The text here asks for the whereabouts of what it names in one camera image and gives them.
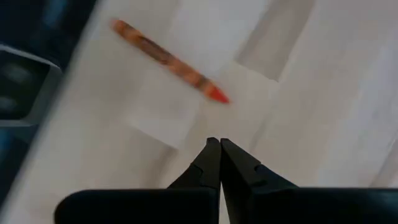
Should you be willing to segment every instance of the black object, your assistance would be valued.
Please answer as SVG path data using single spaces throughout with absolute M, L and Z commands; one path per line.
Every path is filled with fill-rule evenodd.
M 209 138 L 168 189 L 86 190 L 55 223 L 218 223 L 220 181 L 234 223 L 397 223 L 396 189 L 299 188 L 228 139 Z
M 96 0 L 2 0 L 0 45 L 46 59 L 65 72 L 95 4 Z M 0 119 L 19 119 L 27 114 L 47 69 L 47 65 L 1 52 Z M 50 97 L 48 106 L 40 107 L 41 118 L 48 114 L 64 79 L 51 85 L 56 91 L 44 92 Z M 0 127 L 0 212 L 43 120 L 26 127 Z

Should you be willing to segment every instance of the white surface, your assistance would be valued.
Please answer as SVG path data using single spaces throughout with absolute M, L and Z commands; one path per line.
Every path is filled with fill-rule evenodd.
M 164 32 L 159 32 L 155 40 L 159 40 L 165 49 L 200 73 L 216 78 L 221 68 L 232 61 L 240 46 L 254 30 L 266 10 L 267 2 L 179 0 L 171 13 L 147 13 L 150 14 L 153 24 L 158 19 L 159 22 L 166 23 L 161 21 L 164 17 L 159 18 L 158 14 L 170 14 L 173 17 L 170 25 L 167 22 Z M 144 24 L 142 27 L 148 26 L 139 19 L 131 21 L 133 26 L 138 22 Z M 134 74 L 142 76 L 143 81 L 138 93 L 130 97 L 135 100 L 127 103 L 129 110 L 126 116 L 129 124 L 169 146 L 181 149 L 204 97 L 183 81 L 177 82 L 177 77 L 160 65 L 156 66 L 144 54 L 136 57 L 145 58 L 140 64 L 131 66 Z
M 260 19 L 238 56 L 238 62 L 279 81 L 315 0 L 276 0 Z
M 367 186 L 377 180 L 398 126 L 392 47 L 397 1 L 318 0 L 280 83 L 228 62 L 216 81 L 231 96 L 229 106 L 203 101 L 109 30 L 109 19 L 118 15 L 171 46 L 162 34 L 176 19 L 176 7 L 183 6 L 168 3 L 103 1 L 71 66 L 69 84 L 12 190 L 4 223 L 52 223 L 55 205 L 76 190 L 165 187 L 210 135 L 231 138 L 299 185 Z M 163 85 L 171 89 L 163 91 Z M 158 105 L 156 94 L 167 102 Z M 145 120 L 172 127 L 154 133 L 155 124 L 144 129 Z M 138 122 L 141 130 L 131 125 Z M 167 144 L 145 133 L 165 136 Z M 147 178 L 154 170 L 162 170 L 161 177 Z
M 395 140 L 391 152 L 383 164 L 371 187 L 398 188 L 398 141 Z
M 258 159 L 299 185 L 372 182 L 398 128 L 397 7 L 316 2 L 254 149 Z

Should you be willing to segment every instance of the crayon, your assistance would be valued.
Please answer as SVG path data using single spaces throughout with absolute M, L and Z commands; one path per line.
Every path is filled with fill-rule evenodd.
M 112 28 L 124 40 L 166 66 L 171 72 L 200 90 L 205 96 L 222 103 L 229 103 L 228 97 L 211 80 L 145 37 L 126 22 L 116 19 L 113 21 Z

